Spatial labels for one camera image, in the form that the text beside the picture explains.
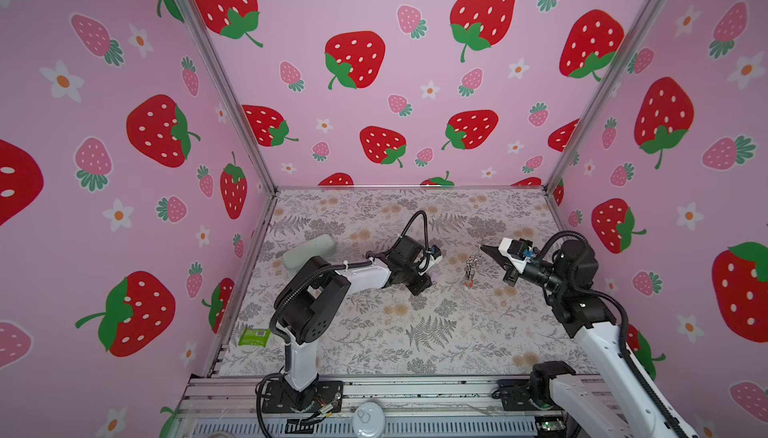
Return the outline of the keyring with strap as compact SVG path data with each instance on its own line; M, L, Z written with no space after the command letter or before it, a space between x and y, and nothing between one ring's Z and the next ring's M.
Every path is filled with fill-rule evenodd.
M474 287L477 262L478 257L476 255L470 255L465 262L463 285L467 289L472 289Z

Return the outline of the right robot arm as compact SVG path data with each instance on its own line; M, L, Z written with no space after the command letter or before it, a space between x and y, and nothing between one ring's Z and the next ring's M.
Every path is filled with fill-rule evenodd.
M693 437L696 430L674 409L642 367L629 343L629 318L610 295L592 288L598 269L587 239L560 231L536 249L528 240L505 238L482 252L504 271L510 286L539 287L556 320L588 356L617 403L593 396L563 362L535 366L528 394L538 407L563 409L591 437Z

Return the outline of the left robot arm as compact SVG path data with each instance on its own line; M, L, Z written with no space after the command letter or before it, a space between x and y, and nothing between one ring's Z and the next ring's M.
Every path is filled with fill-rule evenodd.
M315 384L317 341L348 296L393 286L418 296L432 286L429 271L441 259L440 248L429 243L423 210L411 216L390 248L369 252L360 262L333 265L320 256L309 258L275 299L269 321L272 335L284 343L282 384L298 394Z

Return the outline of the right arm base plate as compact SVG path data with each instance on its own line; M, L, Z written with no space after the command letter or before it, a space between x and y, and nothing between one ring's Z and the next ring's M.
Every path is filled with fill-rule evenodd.
M499 400L505 411L562 411L561 407L547 402L543 398L536 398L531 391L528 379L498 380L496 388L491 392L491 397Z

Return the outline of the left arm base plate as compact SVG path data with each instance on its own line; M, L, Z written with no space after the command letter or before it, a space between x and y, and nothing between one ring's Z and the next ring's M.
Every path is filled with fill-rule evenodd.
M273 380L261 393L259 408L266 414L316 413L330 406L339 412L343 401L344 382L315 380L304 391L296 391L286 380Z

